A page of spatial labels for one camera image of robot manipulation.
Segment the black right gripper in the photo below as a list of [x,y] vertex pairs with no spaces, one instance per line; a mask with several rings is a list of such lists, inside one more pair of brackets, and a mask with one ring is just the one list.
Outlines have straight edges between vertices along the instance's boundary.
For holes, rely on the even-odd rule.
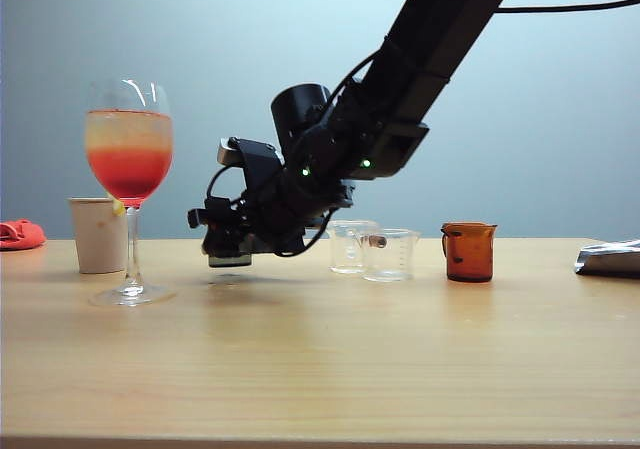
[[306,250],[308,228],[323,232],[333,213],[353,204],[355,182],[322,177],[311,164],[285,162],[267,143],[236,141],[246,188],[237,211],[228,198],[208,196],[203,208],[188,211],[188,225],[206,227],[201,244],[209,257],[245,257]]

